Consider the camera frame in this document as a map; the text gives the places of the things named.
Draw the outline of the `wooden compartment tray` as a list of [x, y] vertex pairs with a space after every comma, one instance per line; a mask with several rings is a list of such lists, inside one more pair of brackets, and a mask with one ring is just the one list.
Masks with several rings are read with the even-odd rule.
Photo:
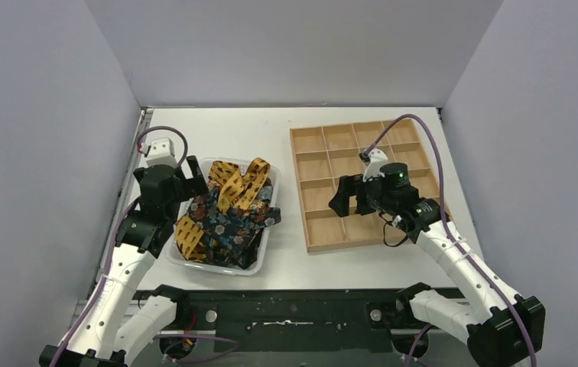
[[338, 217], [328, 206], [339, 177], [363, 174], [365, 166], [359, 154], [371, 143], [376, 143], [390, 162], [408, 166], [411, 183], [421, 196], [440, 198], [437, 169], [424, 151], [428, 139], [418, 134], [412, 119], [292, 128], [290, 133], [310, 253], [378, 245], [383, 239], [392, 245], [404, 238], [401, 230], [384, 226], [384, 217], [356, 214], [355, 197], [350, 199], [349, 216]]

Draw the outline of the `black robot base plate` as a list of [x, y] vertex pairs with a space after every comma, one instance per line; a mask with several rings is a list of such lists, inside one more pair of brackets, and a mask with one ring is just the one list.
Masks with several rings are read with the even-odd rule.
[[214, 332], [215, 351], [407, 352], [424, 322], [397, 307], [397, 289], [182, 291], [165, 330]]

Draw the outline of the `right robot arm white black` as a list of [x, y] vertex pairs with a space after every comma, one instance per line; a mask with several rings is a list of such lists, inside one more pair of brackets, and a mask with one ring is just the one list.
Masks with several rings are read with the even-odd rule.
[[479, 366], [537, 364], [543, 304], [520, 295], [472, 251], [440, 204], [411, 185], [406, 164], [384, 164], [374, 177], [342, 176], [329, 206], [337, 216], [348, 216], [352, 197], [357, 214], [388, 215], [386, 223], [428, 254], [466, 299], [458, 304], [418, 283], [398, 294], [402, 312], [464, 343]]

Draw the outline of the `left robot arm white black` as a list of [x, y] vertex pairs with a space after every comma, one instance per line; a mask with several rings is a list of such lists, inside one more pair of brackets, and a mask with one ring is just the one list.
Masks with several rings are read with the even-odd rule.
[[207, 192], [196, 157], [185, 161], [191, 177], [185, 177], [179, 164], [134, 170], [140, 194], [119, 215], [91, 298], [59, 344], [44, 347], [39, 365], [128, 366], [164, 327], [188, 324], [187, 296], [171, 286], [159, 287], [134, 321], [122, 322], [137, 286], [172, 236], [181, 204]]

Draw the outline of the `dark floral tie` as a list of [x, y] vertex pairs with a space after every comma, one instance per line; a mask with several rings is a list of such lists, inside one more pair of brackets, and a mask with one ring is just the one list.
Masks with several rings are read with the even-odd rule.
[[185, 260], [246, 269], [258, 257], [261, 234], [281, 222], [281, 210], [270, 205], [274, 188], [267, 179], [247, 209], [217, 206], [222, 188], [209, 180], [208, 193], [195, 197], [177, 221], [175, 245]]

